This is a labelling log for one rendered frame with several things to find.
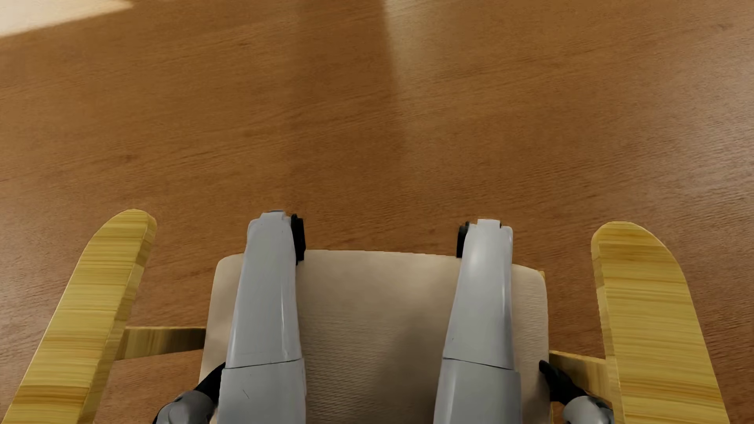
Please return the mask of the black grey left robot hand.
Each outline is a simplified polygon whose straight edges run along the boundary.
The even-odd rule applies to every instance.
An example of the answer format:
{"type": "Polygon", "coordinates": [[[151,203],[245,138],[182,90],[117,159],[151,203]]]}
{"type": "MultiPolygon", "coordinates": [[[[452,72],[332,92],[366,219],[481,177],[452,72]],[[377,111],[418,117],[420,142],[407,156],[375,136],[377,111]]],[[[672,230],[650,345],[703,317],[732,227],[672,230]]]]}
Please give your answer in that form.
{"type": "Polygon", "coordinates": [[[210,424],[220,398],[225,362],[214,368],[190,391],[184,391],[163,406],[152,424],[210,424]]]}

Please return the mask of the white left robot leg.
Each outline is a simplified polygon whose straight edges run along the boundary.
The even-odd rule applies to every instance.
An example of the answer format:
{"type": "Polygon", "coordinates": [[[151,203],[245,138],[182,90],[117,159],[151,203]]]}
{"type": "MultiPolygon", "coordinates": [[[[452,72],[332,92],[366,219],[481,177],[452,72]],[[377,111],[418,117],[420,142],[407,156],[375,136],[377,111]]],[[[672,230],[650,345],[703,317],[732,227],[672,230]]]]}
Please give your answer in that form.
{"type": "Polygon", "coordinates": [[[302,220],[282,210],[247,230],[216,424],[306,424],[306,366],[296,303],[302,220]]]}

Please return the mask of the light wooden chair frame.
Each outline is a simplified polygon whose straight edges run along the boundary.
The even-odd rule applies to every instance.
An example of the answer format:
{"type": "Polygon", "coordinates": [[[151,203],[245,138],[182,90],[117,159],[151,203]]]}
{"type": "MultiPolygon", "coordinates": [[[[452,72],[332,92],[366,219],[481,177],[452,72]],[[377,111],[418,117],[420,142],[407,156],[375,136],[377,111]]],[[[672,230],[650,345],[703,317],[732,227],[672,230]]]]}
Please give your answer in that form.
{"type": "MultiPolygon", "coordinates": [[[[112,365],[123,359],[201,349],[200,381],[225,362],[243,254],[219,263],[205,327],[126,325],[155,233],[153,217],[127,210],[92,237],[2,424],[93,424],[112,365]]],[[[606,403],[615,424],[728,424],[690,290],[670,250],[645,228],[617,221],[595,232],[591,255],[604,359],[550,350],[543,273],[512,261],[522,424],[551,424],[551,404],[558,403],[539,372],[541,360],[606,403]]],[[[306,424],[433,424],[460,256],[457,246],[456,258],[304,252],[296,303],[306,424]]]]}

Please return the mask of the white robot leg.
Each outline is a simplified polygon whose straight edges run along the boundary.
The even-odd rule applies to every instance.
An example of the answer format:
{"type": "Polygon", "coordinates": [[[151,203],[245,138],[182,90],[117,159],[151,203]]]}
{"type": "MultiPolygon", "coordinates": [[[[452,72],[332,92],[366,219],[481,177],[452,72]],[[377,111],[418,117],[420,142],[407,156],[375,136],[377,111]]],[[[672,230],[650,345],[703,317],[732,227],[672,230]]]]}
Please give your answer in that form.
{"type": "Polygon", "coordinates": [[[513,232],[496,219],[459,228],[456,294],[433,424],[522,424],[512,320],[513,232]]]}
{"type": "Polygon", "coordinates": [[[306,424],[306,366],[296,303],[302,220],[282,210],[247,230],[216,424],[306,424]]]}

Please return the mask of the white right robot leg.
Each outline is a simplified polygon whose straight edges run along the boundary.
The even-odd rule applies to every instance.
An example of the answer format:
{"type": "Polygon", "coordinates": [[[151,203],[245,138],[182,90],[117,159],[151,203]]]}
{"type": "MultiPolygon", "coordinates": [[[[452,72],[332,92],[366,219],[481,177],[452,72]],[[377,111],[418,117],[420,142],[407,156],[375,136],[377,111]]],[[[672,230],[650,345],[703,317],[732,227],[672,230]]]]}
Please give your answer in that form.
{"type": "Polygon", "coordinates": [[[512,320],[513,232],[496,219],[459,228],[456,294],[433,424],[522,424],[512,320]]]}

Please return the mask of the black grey right robot hand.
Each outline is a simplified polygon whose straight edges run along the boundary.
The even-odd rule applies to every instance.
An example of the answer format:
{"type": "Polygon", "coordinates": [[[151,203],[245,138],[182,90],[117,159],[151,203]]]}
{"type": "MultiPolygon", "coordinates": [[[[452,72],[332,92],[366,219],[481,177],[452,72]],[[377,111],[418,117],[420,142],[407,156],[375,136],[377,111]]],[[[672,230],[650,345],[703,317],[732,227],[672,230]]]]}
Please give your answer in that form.
{"type": "Polygon", "coordinates": [[[578,387],[564,371],[544,360],[538,362],[538,369],[547,382],[551,401],[564,406],[562,418],[567,424],[615,424],[612,409],[578,387]]]}

